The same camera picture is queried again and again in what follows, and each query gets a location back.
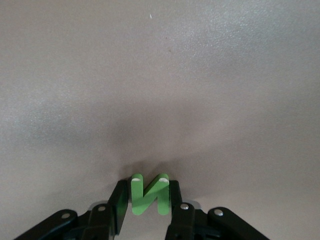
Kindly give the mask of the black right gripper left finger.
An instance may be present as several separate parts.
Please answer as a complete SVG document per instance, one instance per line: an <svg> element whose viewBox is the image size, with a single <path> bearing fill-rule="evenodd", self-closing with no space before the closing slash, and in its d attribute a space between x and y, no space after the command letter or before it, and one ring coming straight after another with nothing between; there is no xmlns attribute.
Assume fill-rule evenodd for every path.
<svg viewBox="0 0 320 240"><path fill-rule="evenodd" d="M128 181L123 179L107 202L96 203L82 215L71 209L59 210L16 239L113 240L120 234L128 203Z"/></svg>

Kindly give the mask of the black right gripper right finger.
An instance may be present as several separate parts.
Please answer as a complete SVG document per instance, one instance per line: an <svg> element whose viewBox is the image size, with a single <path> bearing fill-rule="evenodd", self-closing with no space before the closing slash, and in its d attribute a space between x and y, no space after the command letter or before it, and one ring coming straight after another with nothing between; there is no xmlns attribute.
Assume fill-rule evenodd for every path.
<svg viewBox="0 0 320 240"><path fill-rule="evenodd" d="M177 180L169 182L171 222L166 240L267 240L268 238L225 207L205 213L183 201Z"/></svg>

